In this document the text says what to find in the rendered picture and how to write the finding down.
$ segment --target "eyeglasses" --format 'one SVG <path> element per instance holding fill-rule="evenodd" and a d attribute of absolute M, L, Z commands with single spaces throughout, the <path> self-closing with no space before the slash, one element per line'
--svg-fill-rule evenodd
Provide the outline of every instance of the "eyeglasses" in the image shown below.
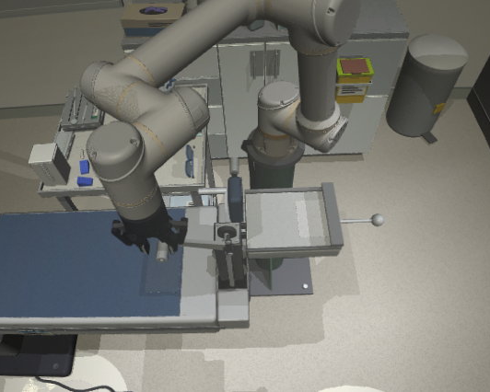
<path fill-rule="evenodd" d="M 185 174 L 189 179 L 193 179 L 194 178 L 194 169 L 193 169 L 194 150 L 188 144 L 187 147 L 185 148 L 185 155 L 187 155 L 187 161 L 185 162 Z"/>

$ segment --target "white box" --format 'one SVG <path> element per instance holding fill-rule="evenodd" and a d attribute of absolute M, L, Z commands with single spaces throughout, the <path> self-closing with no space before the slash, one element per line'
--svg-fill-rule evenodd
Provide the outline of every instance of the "white box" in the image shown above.
<path fill-rule="evenodd" d="M 66 185 L 71 167 L 56 143 L 35 144 L 29 164 L 44 185 Z"/>

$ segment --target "gray cylinder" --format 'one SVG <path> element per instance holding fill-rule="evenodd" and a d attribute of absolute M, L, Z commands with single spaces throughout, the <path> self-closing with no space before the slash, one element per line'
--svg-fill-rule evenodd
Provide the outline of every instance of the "gray cylinder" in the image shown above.
<path fill-rule="evenodd" d="M 427 34 L 411 40 L 387 110 L 389 126 L 409 137 L 430 132 L 468 57 L 448 37 Z"/>

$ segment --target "yellow label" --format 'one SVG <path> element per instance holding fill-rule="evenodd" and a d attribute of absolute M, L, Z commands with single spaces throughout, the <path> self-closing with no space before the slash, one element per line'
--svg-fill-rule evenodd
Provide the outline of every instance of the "yellow label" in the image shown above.
<path fill-rule="evenodd" d="M 437 105 L 436 108 L 434 109 L 434 114 L 440 113 L 443 110 L 444 106 L 445 106 L 444 103 L 440 103 L 439 105 Z"/>

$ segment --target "trash can lid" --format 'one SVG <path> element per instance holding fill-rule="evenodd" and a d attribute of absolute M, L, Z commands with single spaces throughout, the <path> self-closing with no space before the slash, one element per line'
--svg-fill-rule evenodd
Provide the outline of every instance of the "trash can lid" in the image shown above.
<path fill-rule="evenodd" d="M 469 53 L 458 42 L 436 34 L 414 38 L 408 51 L 419 63 L 438 70 L 462 68 L 469 58 Z"/>

